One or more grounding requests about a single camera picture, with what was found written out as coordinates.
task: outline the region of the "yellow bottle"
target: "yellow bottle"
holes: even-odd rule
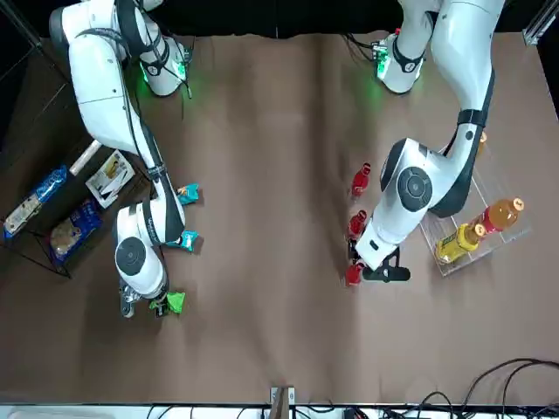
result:
[[[475,251],[485,234],[486,228],[481,224],[462,224],[449,237],[437,242],[435,256],[441,264],[451,264],[468,251]]]

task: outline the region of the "white box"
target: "white box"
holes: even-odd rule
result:
[[[86,185],[103,208],[107,208],[118,197],[119,191],[135,175],[132,165],[122,153],[115,150]]]

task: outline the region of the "red bottle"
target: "red bottle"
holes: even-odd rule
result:
[[[346,286],[359,285],[361,283],[361,271],[365,269],[365,263],[359,261],[348,266],[345,274]]]
[[[361,167],[361,170],[359,170],[355,174],[353,181],[351,183],[352,198],[354,199],[358,198],[359,196],[361,196],[363,191],[367,188],[367,185],[369,185],[369,175],[370,175],[370,164],[364,163],[363,166]]]
[[[367,221],[367,212],[363,209],[351,217],[348,224],[348,239],[357,240],[361,236],[365,229],[365,221]]]

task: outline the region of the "clear acrylic tray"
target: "clear acrylic tray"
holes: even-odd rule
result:
[[[513,199],[516,196],[518,195],[515,194],[515,191],[507,186],[489,147],[485,144],[482,153],[476,158],[470,193],[464,208],[455,216],[448,218],[437,218],[431,212],[427,212],[427,215],[421,221],[421,230],[433,257],[435,257],[435,245],[438,240],[450,236],[461,224],[472,221],[488,205],[497,202],[501,198]],[[495,232],[484,238],[475,251],[465,254],[451,264],[440,264],[436,258],[435,260],[440,272],[445,277],[530,231],[528,214],[526,210],[523,210],[518,216],[518,221],[512,227],[501,233]]]

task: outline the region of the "food package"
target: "food package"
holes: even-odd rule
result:
[[[31,194],[6,217],[3,236],[14,237],[40,210],[60,187],[66,183],[68,170],[65,165],[53,170]]]
[[[86,186],[97,202],[107,208],[116,201],[119,191],[134,177],[134,170],[122,153],[115,150],[97,172],[91,176]]]
[[[64,262],[100,226],[101,220],[95,202],[86,199],[66,220],[52,230],[50,247],[53,259]]]

